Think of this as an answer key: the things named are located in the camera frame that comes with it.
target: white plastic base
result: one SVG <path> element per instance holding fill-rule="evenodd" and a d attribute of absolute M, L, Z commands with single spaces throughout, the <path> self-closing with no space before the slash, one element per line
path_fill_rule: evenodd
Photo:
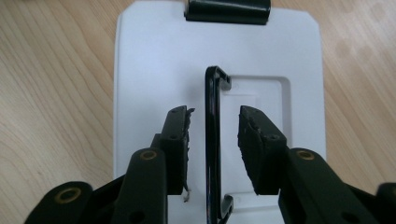
<path fill-rule="evenodd" d="M 180 2 L 136 1 L 119 17 L 115 61 L 114 176 L 149 147 L 168 110 L 191 116 L 191 199 L 169 197 L 169 223 L 205 223 L 205 70 L 233 79 L 222 91 L 222 192 L 234 196 L 229 223 L 283 223 L 276 196 L 255 196 L 237 146 L 240 105 L 262 110 L 289 147 L 326 154 L 318 24 L 306 12 L 272 8 L 266 26 L 185 21 Z"/>

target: brass screw hole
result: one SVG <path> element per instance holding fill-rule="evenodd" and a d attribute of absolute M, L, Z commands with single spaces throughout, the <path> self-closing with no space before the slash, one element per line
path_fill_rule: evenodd
<path fill-rule="evenodd" d="M 79 188 L 68 188 L 60 191 L 55 195 L 56 203 L 71 203 L 81 195 L 81 189 Z"/>
<path fill-rule="evenodd" d="M 314 154 L 312 154 L 309 151 L 305 151 L 305 150 L 297 151 L 297 155 L 301 159 L 306 160 L 306 161 L 312 161 L 315 158 Z"/>
<path fill-rule="evenodd" d="M 155 151 L 144 151 L 140 154 L 140 159 L 143 161 L 149 161 L 157 157 L 157 153 Z"/>

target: thin black plastic strip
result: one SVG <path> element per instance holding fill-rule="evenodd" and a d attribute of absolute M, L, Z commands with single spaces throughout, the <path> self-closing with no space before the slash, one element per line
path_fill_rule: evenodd
<path fill-rule="evenodd" d="M 271 0 L 190 0 L 187 21 L 213 21 L 265 25 Z"/>
<path fill-rule="evenodd" d="M 207 223 L 225 223 L 233 209 L 233 198 L 221 201 L 220 103 L 219 89 L 231 89 L 231 78 L 219 67 L 205 73 L 205 153 Z"/>

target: wooden table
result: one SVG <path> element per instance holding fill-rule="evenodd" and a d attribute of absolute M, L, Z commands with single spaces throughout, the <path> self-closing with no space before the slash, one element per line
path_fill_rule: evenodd
<path fill-rule="evenodd" d="M 0 223 L 64 182 L 112 178 L 114 38 L 133 0 L 0 0 Z M 274 0 L 322 34 L 328 162 L 396 182 L 396 1 Z"/>

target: black bracket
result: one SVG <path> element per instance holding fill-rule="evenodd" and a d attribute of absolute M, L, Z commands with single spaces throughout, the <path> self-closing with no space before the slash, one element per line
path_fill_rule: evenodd
<path fill-rule="evenodd" d="M 396 223 L 396 183 L 375 196 L 355 189 L 318 153 L 289 149 L 286 140 L 262 111 L 241 106 L 238 146 L 247 175 L 257 194 L 279 194 L 285 223 Z"/>
<path fill-rule="evenodd" d="M 205 73 L 205 148 L 207 223 L 226 223 L 233 211 L 233 197 L 221 201 L 220 98 L 219 89 L 231 89 L 231 78 L 219 67 Z"/>
<path fill-rule="evenodd" d="M 265 25 L 271 0 L 190 0 L 187 21 L 214 21 Z"/>
<path fill-rule="evenodd" d="M 167 195 L 180 195 L 183 187 L 189 191 L 193 111 L 185 105 L 170 110 L 162 132 L 132 155 L 125 175 L 96 190 L 84 182 L 62 184 L 44 196 L 25 223 L 167 223 Z"/>

